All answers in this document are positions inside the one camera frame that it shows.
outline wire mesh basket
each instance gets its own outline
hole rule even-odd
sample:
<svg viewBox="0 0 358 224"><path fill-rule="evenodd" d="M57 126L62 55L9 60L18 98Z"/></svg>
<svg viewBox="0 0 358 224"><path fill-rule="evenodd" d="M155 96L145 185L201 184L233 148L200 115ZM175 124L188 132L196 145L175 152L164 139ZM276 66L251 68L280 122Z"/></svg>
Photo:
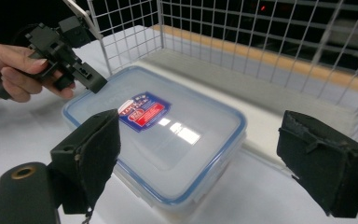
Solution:
<svg viewBox="0 0 358 224"><path fill-rule="evenodd" d="M110 73L140 59L358 140L358 0L89 0Z"/></svg>

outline blue label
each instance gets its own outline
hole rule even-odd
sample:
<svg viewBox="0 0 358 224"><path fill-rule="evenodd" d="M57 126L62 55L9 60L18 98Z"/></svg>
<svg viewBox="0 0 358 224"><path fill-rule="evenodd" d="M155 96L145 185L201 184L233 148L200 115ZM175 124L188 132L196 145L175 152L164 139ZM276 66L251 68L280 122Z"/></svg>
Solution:
<svg viewBox="0 0 358 224"><path fill-rule="evenodd" d="M118 114L122 122L139 133L158 123L170 107L170 103L147 91L124 103L118 109Z"/></svg>

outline container lid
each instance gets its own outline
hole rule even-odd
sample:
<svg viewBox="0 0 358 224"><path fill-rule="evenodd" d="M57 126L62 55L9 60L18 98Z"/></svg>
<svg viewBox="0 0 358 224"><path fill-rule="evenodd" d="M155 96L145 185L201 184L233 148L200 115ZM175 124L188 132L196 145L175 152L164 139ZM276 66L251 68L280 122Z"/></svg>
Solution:
<svg viewBox="0 0 358 224"><path fill-rule="evenodd" d="M244 135L245 117L212 98L133 66L86 91L62 113L75 126L118 108L119 165L161 203L179 204Z"/></svg>

